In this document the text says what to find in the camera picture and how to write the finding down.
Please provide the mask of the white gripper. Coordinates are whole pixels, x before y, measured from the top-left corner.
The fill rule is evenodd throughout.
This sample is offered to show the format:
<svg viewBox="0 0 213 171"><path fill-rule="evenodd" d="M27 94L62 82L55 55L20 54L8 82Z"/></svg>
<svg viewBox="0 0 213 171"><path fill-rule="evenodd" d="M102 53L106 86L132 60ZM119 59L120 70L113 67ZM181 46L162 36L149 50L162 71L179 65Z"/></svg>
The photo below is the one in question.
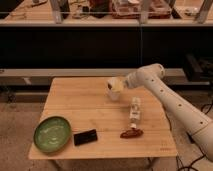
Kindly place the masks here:
<svg viewBox="0 0 213 171"><path fill-rule="evenodd" d="M117 101L125 88L124 82L119 77L111 77L107 80L108 96L112 101Z"/></svg>

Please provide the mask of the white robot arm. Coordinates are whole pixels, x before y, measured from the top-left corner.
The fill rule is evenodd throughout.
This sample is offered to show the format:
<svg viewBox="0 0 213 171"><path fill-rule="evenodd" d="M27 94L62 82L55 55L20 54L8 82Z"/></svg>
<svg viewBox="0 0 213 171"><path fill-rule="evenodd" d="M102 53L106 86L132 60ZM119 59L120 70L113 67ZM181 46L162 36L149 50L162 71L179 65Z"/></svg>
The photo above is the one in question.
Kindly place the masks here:
<svg viewBox="0 0 213 171"><path fill-rule="evenodd" d="M107 80L109 97L117 100L125 89L144 86L182 123L206 157L213 162L213 119L171 90L163 81L164 67L159 64L143 66L123 79L111 77Z"/></svg>

